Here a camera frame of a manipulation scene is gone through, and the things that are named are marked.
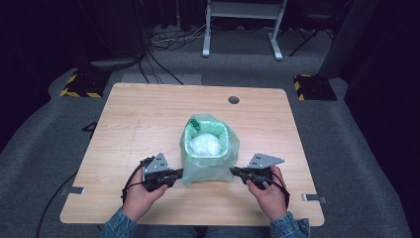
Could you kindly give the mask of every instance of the person's right hand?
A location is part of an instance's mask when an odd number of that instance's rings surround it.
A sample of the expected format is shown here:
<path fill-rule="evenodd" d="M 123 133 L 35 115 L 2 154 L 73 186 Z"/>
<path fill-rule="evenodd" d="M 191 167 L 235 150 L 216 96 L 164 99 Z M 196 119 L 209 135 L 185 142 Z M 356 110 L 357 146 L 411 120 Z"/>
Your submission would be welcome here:
<path fill-rule="evenodd" d="M 280 169 L 276 166 L 272 166 L 271 170 L 281 179 L 284 188 L 286 188 Z M 281 185 L 276 176 L 273 176 L 272 180 Z M 247 180 L 247 186 L 270 221 L 276 220 L 287 213 L 284 194 L 277 186 L 272 184 L 267 189 L 261 190 L 249 179 Z"/>

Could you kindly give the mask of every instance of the jacket sleeve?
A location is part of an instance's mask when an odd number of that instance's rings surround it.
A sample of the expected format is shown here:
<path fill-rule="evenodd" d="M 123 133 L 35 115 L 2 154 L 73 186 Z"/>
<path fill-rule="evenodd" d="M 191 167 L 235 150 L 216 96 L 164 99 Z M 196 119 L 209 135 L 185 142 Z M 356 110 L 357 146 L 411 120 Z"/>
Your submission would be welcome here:
<path fill-rule="evenodd" d="M 137 228 L 137 224 L 130 220 L 120 207 L 118 211 L 105 223 L 99 234 L 100 238 L 131 238 Z"/>
<path fill-rule="evenodd" d="M 310 237 L 309 219 L 295 221 L 290 211 L 269 224 L 273 238 Z"/>

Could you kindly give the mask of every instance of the finger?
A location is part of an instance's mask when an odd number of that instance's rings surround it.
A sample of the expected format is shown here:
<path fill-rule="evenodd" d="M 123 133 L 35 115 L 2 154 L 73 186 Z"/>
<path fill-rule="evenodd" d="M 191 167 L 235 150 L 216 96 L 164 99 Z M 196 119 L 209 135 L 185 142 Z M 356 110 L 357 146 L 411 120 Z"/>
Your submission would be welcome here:
<path fill-rule="evenodd" d="M 246 181 L 247 186 L 248 186 L 248 190 L 253 194 L 253 196 L 257 197 L 261 190 L 251 181 L 251 180 L 247 180 Z"/>
<path fill-rule="evenodd" d="M 281 179 L 281 183 L 284 185 L 284 188 L 285 188 L 286 187 L 286 183 L 284 183 L 283 174 L 281 173 L 280 168 L 277 167 L 277 166 L 271 166 L 271 171 L 272 171 L 273 174 L 277 175 L 277 177 L 274 176 L 274 177 L 272 177 L 272 179 L 275 182 L 280 182 L 279 179 Z"/>
<path fill-rule="evenodd" d="M 141 182 L 143 180 L 143 168 L 140 168 L 133 176 L 130 184 Z"/>
<path fill-rule="evenodd" d="M 158 198 L 164 195 L 164 192 L 167 190 L 167 188 L 168 186 L 164 184 L 160 188 L 150 192 L 150 195 L 154 200 L 157 200 Z"/>

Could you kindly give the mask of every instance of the white metal frame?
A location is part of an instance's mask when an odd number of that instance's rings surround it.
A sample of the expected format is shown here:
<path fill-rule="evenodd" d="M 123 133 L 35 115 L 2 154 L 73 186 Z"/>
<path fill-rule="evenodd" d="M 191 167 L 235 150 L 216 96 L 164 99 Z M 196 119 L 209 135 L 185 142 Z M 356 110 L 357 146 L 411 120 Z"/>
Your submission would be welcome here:
<path fill-rule="evenodd" d="M 239 2 L 217 2 L 207 0 L 206 34 L 204 36 L 203 56 L 210 56 L 211 17 L 255 18 L 275 20 L 274 31 L 268 33 L 274 56 L 277 60 L 283 60 L 280 48 L 276 40 L 278 28 L 283 18 L 287 0 L 281 0 L 280 4 L 259 4 Z"/>

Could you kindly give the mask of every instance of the table surface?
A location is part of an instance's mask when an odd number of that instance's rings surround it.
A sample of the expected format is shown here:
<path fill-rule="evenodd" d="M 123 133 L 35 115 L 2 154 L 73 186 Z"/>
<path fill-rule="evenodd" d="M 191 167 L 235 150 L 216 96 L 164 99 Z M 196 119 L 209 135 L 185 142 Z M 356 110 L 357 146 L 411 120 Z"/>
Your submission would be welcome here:
<path fill-rule="evenodd" d="M 238 104 L 228 101 L 240 99 Z M 182 168 L 179 141 L 193 114 L 224 121 L 241 141 L 237 167 L 255 153 L 280 157 L 291 194 L 289 211 L 324 223 L 319 201 L 303 201 L 315 186 L 286 93 L 282 89 L 117 83 L 113 86 L 60 215 L 63 223 L 105 223 L 122 205 L 121 189 L 139 161 L 163 153 L 174 170 Z M 240 178 L 178 180 L 139 220 L 142 224 L 268 225 L 256 199 Z"/>

